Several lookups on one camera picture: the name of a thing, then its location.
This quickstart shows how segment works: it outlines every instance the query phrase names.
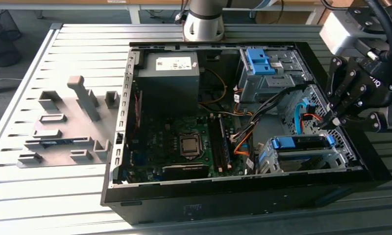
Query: black trash can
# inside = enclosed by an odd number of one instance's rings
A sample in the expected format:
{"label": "black trash can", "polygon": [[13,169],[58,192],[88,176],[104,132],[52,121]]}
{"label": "black trash can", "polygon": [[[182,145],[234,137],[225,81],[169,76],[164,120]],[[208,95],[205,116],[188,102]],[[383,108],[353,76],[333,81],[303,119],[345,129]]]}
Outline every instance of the black trash can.
{"label": "black trash can", "polygon": [[18,63],[21,54],[16,46],[0,37],[0,67],[8,67]]}
{"label": "black trash can", "polygon": [[0,37],[10,42],[21,37],[21,32],[8,10],[0,10]]}

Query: sticker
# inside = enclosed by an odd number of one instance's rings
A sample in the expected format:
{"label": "sticker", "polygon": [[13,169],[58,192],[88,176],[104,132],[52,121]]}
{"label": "sticker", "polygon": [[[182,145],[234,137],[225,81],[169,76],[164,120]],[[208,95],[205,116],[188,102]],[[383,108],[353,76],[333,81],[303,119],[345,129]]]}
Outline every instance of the sticker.
{"label": "sticker", "polygon": [[253,161],[249,160],[249,158],[246,158],[245,164],[246,164],[246,166],[248,166],[248,167],[250,168],[250,170],[252,170],[253,167],[254,167],[254,163],[253,163]]}
{"label": "sticker", "polygon": [[272,67],[283,67],[281,63],[277,62],[277,63],[269,63],[269,65],[272,65]]}
{"label": "sticker", "polygon": [[156,60],[157,71],[190,70],[192,61],[189,57],[158,57]]}
{"label": "sticker", "polygon": [[238,94],[233,94],[233,101],[234,101],[234,103],[240,102],[240,95]]}
{"label": "sticker", "polygon": [[44,141],[44,142],[41,142],[41,144],[57,144],[57,142],[56,141]]}

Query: aluminum table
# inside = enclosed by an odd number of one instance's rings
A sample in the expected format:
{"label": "aluminum table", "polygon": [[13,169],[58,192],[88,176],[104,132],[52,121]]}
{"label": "aluminum table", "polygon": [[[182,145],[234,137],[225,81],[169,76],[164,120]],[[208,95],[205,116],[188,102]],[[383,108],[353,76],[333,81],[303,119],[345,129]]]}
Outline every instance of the aluminum table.
{"label": "aluminum table", "polygon": [[[319,30],[311,25],[226,25],[226,39],[305,41],[328,69],[331,53]],[[40,92],[69,73],[85,77],[96,95],[120,90],[133,41],[181,41],[181,28],[54,24],[49,30],[0,121],[0,234],[392,234],[392,181],[320,209],[132,227],[100,205],[104,164],[20,169],[16,159],[42,112]],[[392,172],[392,133],[368,137]]]}

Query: expansion slot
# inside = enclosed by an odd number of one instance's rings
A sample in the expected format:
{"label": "expansion slot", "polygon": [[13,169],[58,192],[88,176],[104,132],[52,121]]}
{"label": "expansion slot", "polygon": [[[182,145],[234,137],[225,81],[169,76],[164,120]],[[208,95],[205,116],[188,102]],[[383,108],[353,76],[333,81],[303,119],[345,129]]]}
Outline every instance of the expansion slot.
{"label": "expansion slot", "polygon": [[229,145],[225,137],[225,126],[221,117],[208,119],[213,167],[218,172],[230,169]]}

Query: white cable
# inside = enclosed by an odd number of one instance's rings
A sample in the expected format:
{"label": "white cable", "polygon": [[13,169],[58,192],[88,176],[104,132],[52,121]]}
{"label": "white cable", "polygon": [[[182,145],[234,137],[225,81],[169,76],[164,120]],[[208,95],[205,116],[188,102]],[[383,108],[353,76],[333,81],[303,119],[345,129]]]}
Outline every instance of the white cable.
{"label": "white cable", "polygon": [[0,80],[17,80],[17,81],[21,81],[22,79],[21,78],[0,78]]}

